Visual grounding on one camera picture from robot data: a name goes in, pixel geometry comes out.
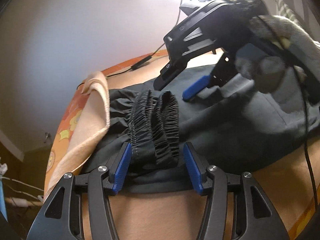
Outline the right hand grey glove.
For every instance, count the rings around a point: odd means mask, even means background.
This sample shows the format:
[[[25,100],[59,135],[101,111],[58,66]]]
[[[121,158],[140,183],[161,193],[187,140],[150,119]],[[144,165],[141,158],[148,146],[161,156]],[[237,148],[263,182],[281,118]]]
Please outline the right hand grey glove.
[[[279,16],[238,21],[236,70],[281,103],[302,96],[319,102],[319,45],[309,34]]]

